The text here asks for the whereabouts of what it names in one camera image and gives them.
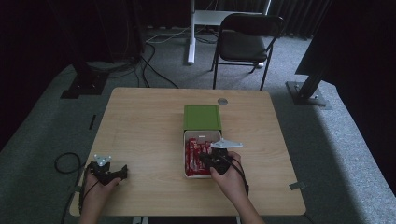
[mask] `wooden table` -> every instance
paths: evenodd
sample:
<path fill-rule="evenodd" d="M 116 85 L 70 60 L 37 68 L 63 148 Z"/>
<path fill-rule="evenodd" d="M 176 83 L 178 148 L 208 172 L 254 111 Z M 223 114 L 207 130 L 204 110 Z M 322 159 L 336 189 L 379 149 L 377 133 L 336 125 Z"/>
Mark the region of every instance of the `wooden table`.
<path fill-rule="evenodd" d="M 93 155 L 111 155 L 110 171 L 128 165 L 128 178 L 116 187 L 106 216 L 238 216 L 212 179 L 184 176 L 184 105 L 220 105 L 223 137 L 234 148 L 250 185 L 249 198 L 260 215 L 301 215 L 301 192 L 290 156 L 265 91 L 116 88 L 94 140 Z M 70 207 L 78 216 L 78 193 Z"/>

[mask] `person's left hand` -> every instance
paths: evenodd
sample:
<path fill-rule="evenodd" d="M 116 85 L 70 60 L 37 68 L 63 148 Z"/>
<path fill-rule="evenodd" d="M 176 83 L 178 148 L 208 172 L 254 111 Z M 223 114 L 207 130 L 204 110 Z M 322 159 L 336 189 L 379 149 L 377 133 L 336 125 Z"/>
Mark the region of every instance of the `person's left hand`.
<path fill-rule="evenodd" d="M 79 223 L 96 223 L 103 207 L 105 207 L 108 197 L 120 182 L 121 178 L 115 178 L 104 186 L 98 182 L 93 174 L 88 172 L 85 182 L 85 198 Z"/>

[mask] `chair back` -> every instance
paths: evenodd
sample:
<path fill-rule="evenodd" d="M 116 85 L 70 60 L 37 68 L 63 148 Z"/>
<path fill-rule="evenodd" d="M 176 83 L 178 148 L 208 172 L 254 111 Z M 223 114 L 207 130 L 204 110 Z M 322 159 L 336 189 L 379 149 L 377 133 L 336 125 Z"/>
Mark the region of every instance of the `chair back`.
<path fill-rule="evenodd" d="M 266 16 L 263 14 L 233 13 L 221 23 L 220 33 L 223 30 L 233 30 L 245 35 L 278 38 L 283 30 L 283 19 L 278 16 Z"/>

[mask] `white clip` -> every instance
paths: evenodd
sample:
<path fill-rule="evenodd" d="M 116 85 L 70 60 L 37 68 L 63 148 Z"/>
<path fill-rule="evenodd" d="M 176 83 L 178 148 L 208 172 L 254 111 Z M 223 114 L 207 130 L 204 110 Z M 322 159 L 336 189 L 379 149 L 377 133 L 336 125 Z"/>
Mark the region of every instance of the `white clip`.
<path fill-rule="evenodd" d="M 111 160 L 111 156 L 101 157 L 95 154 L 94 157 L 99 166 L 104 166 L 106 165 L 106 163 L 110 162 Z"/>
<path fill-rule="evenodd" d="M 221 140 L 219 140 L 218 142 L 211 143 L 210 146 L 216 148 L 230 148 L 230 147 L 242 147 L 243 144 L 221 138 Z"/>

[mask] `tripod base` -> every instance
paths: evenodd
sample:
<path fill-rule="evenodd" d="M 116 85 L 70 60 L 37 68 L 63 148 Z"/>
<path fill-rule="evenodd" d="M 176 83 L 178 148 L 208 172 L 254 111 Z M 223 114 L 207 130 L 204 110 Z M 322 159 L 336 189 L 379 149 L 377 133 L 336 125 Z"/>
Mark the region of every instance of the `tripod base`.
<path fill-rule="evenodd" d="M 62 93 L 61 99 L 77 99 L 80 95 L 101 95 L 109 73 L 92 72 L 95 74 L 92 84 L 80 85 L 78 76 L 76 76 L 69 90 Z"/>
<path fill-rule="evenodd" d="M 316 89 L 314 94 L 307 99 L 300 97 L 299 92 L 303 84 L 303 82 L 286 82 L 291 98 L 296 105 L 319 105 L 322 109 L 332 109 L 329 102 L 323 99 L 319 89 Z"/>

